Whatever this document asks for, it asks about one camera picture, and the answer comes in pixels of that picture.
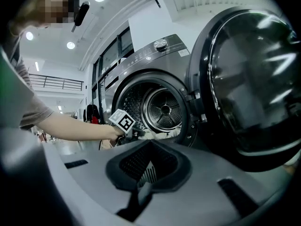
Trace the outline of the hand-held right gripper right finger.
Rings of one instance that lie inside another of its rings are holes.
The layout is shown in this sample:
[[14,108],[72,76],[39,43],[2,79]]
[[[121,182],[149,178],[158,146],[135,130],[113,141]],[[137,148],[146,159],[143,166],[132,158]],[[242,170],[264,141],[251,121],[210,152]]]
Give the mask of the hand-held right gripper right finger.
[[250,225],[280,196],[271,172],[245,172],[213,153],[178,144],[170,147],[188,158],[190,177],[174,192],[153,194],[135,220],[137,225]]

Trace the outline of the person's left hand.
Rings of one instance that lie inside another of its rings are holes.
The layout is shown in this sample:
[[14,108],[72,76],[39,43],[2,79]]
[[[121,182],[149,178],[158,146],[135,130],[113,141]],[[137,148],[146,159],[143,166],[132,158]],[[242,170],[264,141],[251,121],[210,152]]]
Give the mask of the person's left hand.
[[118,141],[118,139],[124,136],[124,131],[121,130],[119,127],[111,126],[110,130],[110,145],[114,147]]

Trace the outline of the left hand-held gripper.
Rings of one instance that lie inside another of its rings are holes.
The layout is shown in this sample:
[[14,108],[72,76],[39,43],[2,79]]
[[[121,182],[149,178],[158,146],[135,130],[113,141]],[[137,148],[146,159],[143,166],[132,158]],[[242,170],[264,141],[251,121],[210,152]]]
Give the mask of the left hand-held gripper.
[[132,135],[132,128],[136,121],[129,115],[128,112],[117,109],[110,117],[109,121],[120,128],[126,136]]

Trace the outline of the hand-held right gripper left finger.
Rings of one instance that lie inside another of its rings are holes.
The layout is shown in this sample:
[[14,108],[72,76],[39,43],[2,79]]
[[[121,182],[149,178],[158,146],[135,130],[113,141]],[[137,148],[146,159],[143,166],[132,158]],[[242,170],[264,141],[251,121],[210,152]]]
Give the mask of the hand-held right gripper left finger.
[[118,212],[127,207],[131,193],[117,189],[106,176],[106,164],[113,157],[128,152],[145,140],[117,146],[106,150],[86,150],[62,155],[64,163],[86,160],[87,164],[69,169],[79,187],[97,204],[109,212]]

